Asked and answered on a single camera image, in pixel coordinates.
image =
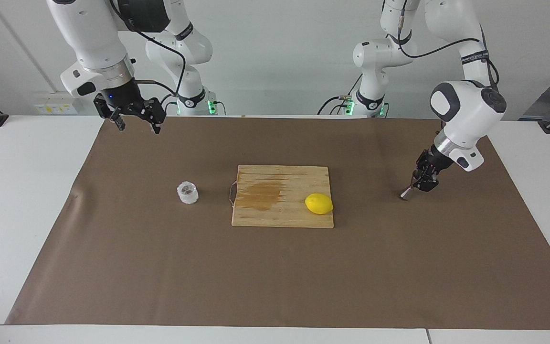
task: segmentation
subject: white table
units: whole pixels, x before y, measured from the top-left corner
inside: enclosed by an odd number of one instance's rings
[[[37,259],[101,123],[98,117],[15,116],[0,128],[0,324]],[[502,122],[489,137],[550,244],[550,136],[535,123]],[[70,331],[74,337],[65,339]],[[477,343],[495,344],[544,338],[550,342],[550,331],[430,330],[429,335],[433,344],[473,343],[473,338]],[[6,338],[27,343],[101,342],[103,336],[122,343],[138,338],[195,343],[428,342],[424,329],[0,326],[0,342]]]

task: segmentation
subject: wall socket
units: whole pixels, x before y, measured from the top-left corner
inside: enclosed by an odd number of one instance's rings
[[[68,93],[35,94],[33,107],[39,115],[79,115],[85,111],[81,100]]]

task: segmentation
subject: lemon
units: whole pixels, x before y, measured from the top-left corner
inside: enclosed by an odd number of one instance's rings
[[[330,197],[323,193],[312,193],[305,198],[305,205],[312,213],[318,215],[328,214],[334,209]]]

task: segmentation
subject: cutting board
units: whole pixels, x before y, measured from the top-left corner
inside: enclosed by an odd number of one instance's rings
[[[233,226],[334,228],[332,213],[314,214],[304,203],[314,193],[331,197],[328,167],[239,165],[236,184]]]

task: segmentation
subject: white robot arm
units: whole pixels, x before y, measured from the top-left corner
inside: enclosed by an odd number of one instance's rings
[[[214,115],[216,114],[216,95],[210,92],[201,82],[201,75],[191,65],[207,63],[212,59],[212,43],[194,28],[186,13],[183,0],[165,0],[170,2],[168,13],[170,24],[154,39],[159,43],[180,52],[186,59],[186,67],[181,56],[171,54],[169,50],[147,42],[146,54],[150,61],[166,70],[176,82],[181,80],[177,106],[179,114]]]
[[[388,77],[385,67],[411,63],[417,47],[411,26],[420,0],[386,0],[381,26],[388,33],[382,40],[360,43],[354,61],[362,69],[362,84],[354,94],[353,114],[375,116],[380,112]],[[426,0],[426,23],[430,32],[451,45],[456,44],[462,57],[464,81],[441,83],[432,92],[432,111],[446,123],[417,162],[409,191],[430,191],[438,185],[436,176],[453,163],[472,171],[483,163],[476,143],[502,119],[506,101],[491,80],[489,52],[483,31],[470,0]]]
[[[61,74],[63,85],[74,97],[98,92],[94,103],[100,116],[115,122],[120,130],[125,126],[120,115],[135,115],[150,122],[155,133],[159,133],[166,114],[157,98],[142,98],[135,80],[134,61],[120,42],[112,10],[133,31],[159,33],[156,41],[187,56],[189,65],[205,63],[212,56],[211,43],[190,24],[183,0],[47,0],[47,3],[77,57],[76,63]],[[175,96],[196,100],[192,107],[182,106],[192,108],[186,114],[214,113],[208,100],[215,99],[215,95],[203,88],[196,69],[186,67],[181,78],[185,65],[182,57],[152,42],[148,46],[151,60],[166,68],[176,82],[182,80]]]

